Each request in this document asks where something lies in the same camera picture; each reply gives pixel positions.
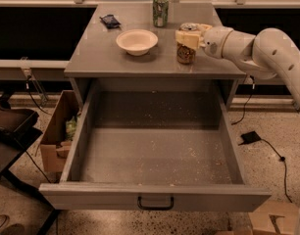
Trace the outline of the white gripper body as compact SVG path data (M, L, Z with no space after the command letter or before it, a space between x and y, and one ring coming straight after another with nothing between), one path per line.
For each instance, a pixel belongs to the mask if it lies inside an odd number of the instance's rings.
M233 32L231 27L214 26L204 34L204 52L213 58L221 59L225 41L229 34Z

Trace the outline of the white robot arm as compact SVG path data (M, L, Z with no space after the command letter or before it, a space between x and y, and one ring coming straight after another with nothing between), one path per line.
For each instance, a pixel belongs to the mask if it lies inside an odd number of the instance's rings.
M300 50L282 30L266 28L254 35L226 26L184 23L175 41L187 48L176 52L179 62L191 63L192 53L203 49L207 56L229 60L255 78L280 77L300 109Z

